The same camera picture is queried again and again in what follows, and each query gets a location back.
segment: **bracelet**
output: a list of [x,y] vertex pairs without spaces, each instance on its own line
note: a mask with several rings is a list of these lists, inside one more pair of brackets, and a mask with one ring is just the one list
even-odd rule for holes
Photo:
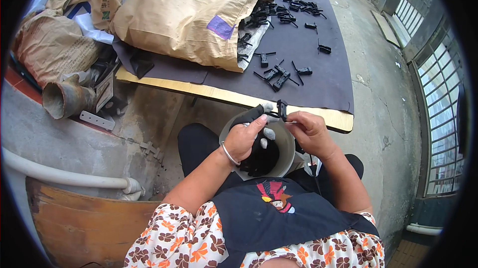
[[229,155],[228,153],[228,150],[226,150],[226,147],[224,146],[224,140],[220,143],[220,145],[222,146],[222,148],[224,149],[224,152],[226,153],[226,155],[228,156],[229,160],[232,161],[233,164],[235,165],[240,165],[240,161],[237,162],[236,160],[234,160],[231,155]]

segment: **metal window grille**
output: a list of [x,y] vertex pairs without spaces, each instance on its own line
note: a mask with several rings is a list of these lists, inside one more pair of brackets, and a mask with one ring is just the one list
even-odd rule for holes
[[412,63],[420,76],[430,120],[431,161],[425,196],[453,194],[460,187],[464,161],[457,141],[458,85],[463,80],[463,64],[445,18]]
[[412,37],[428,14],[432,0],[400,0],[395,15],[397,15],[408,35]]

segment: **gray bucket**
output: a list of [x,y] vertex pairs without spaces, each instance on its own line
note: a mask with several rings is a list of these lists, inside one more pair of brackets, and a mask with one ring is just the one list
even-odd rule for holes
[[[226,123],[219,135],[219,143],[226,139],[226,136],[229,133],[229,128],[236,117],[242,116],[244,113],[245,112],[232,117],[229,122]],[[278,121],[268,124],[267,128],[270,128],[275,132],[275,142],[279,147],[279,160],[269,174],[261,177],[283,177],[289,171],[292,161],[294,160],[296,143],[292,134],[285,128],[284,122]],[[248,176],[247,172],[240,171],[237,167],[234,167],[232,171],[235,171],[244,181],[254,179],[254,177]]]

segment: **black apron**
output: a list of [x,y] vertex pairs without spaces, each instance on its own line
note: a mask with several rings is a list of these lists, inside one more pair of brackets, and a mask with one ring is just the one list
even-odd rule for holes
[[212,198],[229,253],[218,267],[239,267],[248,252],[324,238],[352,228],[378,236],[360,214],[339,211],[291,179],[258,178]]

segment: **cartoon patch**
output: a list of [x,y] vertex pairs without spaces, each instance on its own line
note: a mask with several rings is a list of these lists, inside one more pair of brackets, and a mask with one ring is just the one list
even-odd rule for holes
[[273,205],[280,213],[294,213],[296,210],[291,203],[286,201],[291,195],[285,194],[286,186],[282,186],[282,182],[270,181],[257,184],[262,200]]

